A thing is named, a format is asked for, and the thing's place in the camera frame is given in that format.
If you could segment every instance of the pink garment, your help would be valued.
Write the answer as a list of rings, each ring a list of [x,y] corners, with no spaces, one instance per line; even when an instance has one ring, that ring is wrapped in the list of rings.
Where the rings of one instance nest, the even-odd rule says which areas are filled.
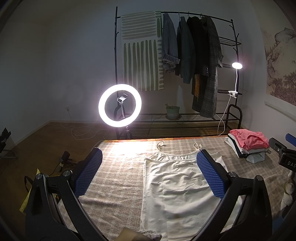
[[[247,129],[235,129],[229,133],[233,134],[241,148],[246,150],[268,148],[268,139],[263,135],[262,132],[253,132]]]

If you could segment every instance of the green striped cloth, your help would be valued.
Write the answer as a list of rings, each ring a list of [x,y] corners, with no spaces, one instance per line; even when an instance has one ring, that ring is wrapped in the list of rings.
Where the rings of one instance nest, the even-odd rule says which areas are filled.
[[[164,88],[161,12],[121,16],[124,83],[138,91]]]

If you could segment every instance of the plaid tablecloth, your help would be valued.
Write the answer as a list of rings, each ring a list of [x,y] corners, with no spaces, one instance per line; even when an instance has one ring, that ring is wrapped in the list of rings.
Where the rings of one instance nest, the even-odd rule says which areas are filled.
[[[239,159],[224,137],[166,138],[144,140],[104,141],[99,148],[103,163],[84,196],[79,197],[84,209],[109,240],[114,240],[123,227],[139,230],[143,196],[144,158],[155,154],[156,145],[163,140],[161,151],[173,154],[192,152],[196,142],[211,151],[219,151],[229,171],[240,177],[264,178],[273,217],[280,212],[283,187],[288,170],[278,164],[278,154],[271,150],[265,161],[252,164]],[[75,228],[62,201],[59,208],[68,228]]]

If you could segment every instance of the plant pot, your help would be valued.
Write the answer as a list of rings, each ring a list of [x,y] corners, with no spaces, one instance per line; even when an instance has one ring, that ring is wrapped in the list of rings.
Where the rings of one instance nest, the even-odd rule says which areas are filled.
[[[171,106],[170,108],[167,109],[167,118],[169,120],[177,120],[179,119],[179,106]]]

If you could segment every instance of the plaid coat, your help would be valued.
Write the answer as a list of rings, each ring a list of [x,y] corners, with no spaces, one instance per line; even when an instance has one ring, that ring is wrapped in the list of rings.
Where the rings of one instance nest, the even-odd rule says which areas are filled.
[[[211,118],[216,113],[217,107],[217,92],[218,92],[218,72],[217,66],[222,67],[221,46],[216,26],[210,17],[202,17],[202,22],[205,23],[209,47],[210,47],[210,64],[209,64],[209,77],[205,90],[200,115],[203,117]]]

